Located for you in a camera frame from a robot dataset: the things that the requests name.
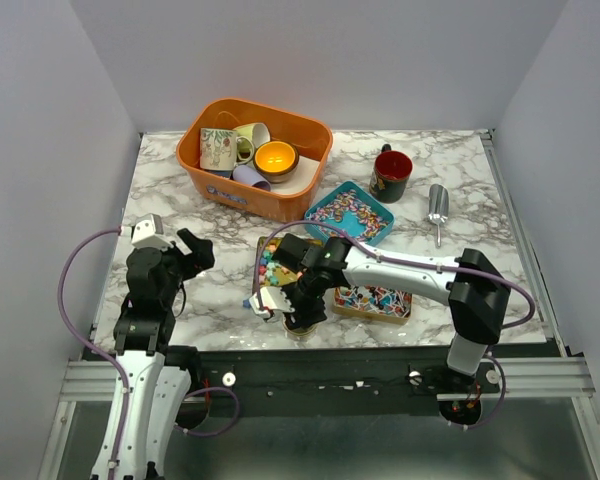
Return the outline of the gold round lid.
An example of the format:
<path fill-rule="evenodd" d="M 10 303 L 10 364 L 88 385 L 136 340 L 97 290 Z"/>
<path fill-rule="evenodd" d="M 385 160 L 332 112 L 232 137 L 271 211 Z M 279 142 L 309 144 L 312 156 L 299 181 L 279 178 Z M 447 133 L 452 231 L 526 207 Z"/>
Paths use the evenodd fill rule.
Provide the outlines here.
<path fill-rule="evenodd" d="M 315 334 L 316 330 L 316 325 L 311 325 L 310 327 L 306 328 L 302 327 L 295 329 L 290 329 L 287 326 L 285 326 L 285 335 L 291 340 L 306 342 Z"/>

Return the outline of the gold tin star candies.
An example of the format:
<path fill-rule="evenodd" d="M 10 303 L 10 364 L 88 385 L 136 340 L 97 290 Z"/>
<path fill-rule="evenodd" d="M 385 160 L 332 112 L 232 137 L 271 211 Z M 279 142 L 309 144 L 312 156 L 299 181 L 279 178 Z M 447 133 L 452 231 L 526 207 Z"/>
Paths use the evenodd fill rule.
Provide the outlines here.
<path fill-rule="evenodd" d="M 297 275 L 273 259 L 273 254 L 282 238 L 274 237 L 257 258 L 257 273 L 260 287 L 282 287 L 297 280 Z"/>

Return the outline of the gold tin round lollipops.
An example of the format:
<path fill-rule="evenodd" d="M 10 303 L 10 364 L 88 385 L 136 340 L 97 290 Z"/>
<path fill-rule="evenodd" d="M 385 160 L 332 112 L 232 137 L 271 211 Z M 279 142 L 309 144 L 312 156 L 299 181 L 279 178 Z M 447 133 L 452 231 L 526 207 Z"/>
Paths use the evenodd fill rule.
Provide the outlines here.
<path fill-rule="evenodd" d="M 332 310 L 338 315 L 404 325 L 410 315 L 410 293 L 381 287 L 338 287 Z"/>

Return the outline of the teal tin swirl lollipops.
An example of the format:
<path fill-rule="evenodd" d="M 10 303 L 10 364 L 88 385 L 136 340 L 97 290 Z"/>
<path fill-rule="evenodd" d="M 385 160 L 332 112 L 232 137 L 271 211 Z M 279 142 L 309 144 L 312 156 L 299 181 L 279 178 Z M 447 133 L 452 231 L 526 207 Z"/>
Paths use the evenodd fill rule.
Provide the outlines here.
<path fill-rule="evenodd" d="M 346 181 L 310 207 L 304 218 L 328 224 L 368 245 L 392 231 L 394 215 L 352 181 Z"/>

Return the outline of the metal scoop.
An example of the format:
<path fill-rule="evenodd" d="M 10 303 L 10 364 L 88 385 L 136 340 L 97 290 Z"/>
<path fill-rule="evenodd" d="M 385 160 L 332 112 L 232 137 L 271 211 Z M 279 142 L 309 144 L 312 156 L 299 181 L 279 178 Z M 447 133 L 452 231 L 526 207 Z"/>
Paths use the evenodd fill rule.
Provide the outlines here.
<path fill-rule="evenodd" d="M 429 189 L 428 221 L 436 227 L 436 247 L 441 247 L 442 226 L 449 215 L 449 193 L 441 184 L 433 184 Z"/>

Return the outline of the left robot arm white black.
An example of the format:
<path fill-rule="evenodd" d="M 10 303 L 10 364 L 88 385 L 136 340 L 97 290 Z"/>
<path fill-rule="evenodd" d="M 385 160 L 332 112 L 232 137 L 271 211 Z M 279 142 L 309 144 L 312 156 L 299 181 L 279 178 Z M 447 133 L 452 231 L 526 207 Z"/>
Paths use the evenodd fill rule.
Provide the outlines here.
<path fill-rule="evenodd" d="M 187 252 L 168 242 L 127 257 L 128 293 L 114 328 L 114 394 L 94 479 L 159 478 L 184 396 L 201 385 L 196 349 L 169 341 L 178 291 L 213 267 L 213 244 L 188 229 L 177 235 Z"/>

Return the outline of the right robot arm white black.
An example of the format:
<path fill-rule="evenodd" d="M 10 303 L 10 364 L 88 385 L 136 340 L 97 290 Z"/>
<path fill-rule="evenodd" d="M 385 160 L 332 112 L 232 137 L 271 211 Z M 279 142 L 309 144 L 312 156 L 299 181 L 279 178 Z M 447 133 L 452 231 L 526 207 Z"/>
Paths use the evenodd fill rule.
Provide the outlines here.
<path fill-rule="evenodd" d="M 325 293 L 339 287 L 399 290 L 449 307 L 455 334 L 439 371 L 451 391 L 474 383 L 482 357 L 499 342 L 511 288 L 478 250 L 427 260 L 344 238 L 318 246 L 287 234 L 273 260 L 299 275 L 281 288 L 284 324 L 292 332 L 325 321 Z"/>

